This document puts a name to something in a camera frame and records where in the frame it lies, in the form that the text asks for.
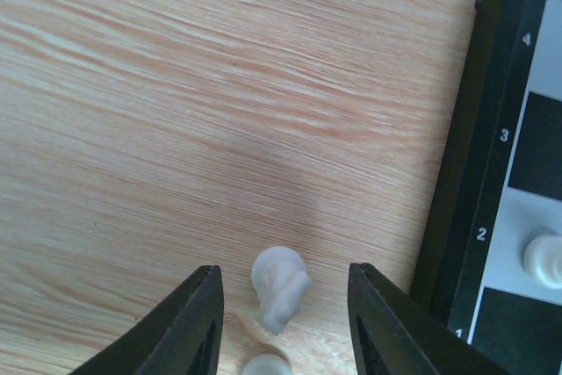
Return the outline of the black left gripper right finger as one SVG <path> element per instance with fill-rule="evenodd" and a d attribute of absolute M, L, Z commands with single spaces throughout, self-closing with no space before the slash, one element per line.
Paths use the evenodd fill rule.
<path fill-rule="evenodd" d="M 369 263 L 349 266 L 348 313 L 361 375 L 507 372 L 429 316 Z"/>

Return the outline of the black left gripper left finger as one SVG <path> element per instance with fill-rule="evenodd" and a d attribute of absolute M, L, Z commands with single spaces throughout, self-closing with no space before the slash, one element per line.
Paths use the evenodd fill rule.
<path fill-rule="evenodd" d="M 198 267 L 151 312 L 73 374 L 215 374 L 224 295 L 218 265 Z"/>

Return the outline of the white chess piece off board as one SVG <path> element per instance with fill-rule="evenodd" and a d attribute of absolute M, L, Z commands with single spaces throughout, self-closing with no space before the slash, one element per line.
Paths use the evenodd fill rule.
<path fill-rule="evenodd" d="M 312 279 L 298 252 L 273 246 L 254 261 L 251 282 L 259 301 L 260 324 L 273 335 L 279 335 L 299 312 Z"/>
<path fill-rule="evenodd" d="M 292 375 L 291 366 L 280 356 L 261 354 L 253 357 L 244 366 L 242 375 Z"/>
<path fill-rule="evenodd" d="M 542 287 L 561 289 L 561 235 L 543 231 L 523 251 L 525 271 Z"/>

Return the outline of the black and grey chessboard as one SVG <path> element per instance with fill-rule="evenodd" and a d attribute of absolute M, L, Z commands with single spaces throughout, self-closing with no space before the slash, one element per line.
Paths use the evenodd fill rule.
<path fill-rule="evenodd" d="M 561 289 L 523 251 L 561 235 L 561 0 L 477 0 L 410 287 L 512 374 L 561 371 Z"/>

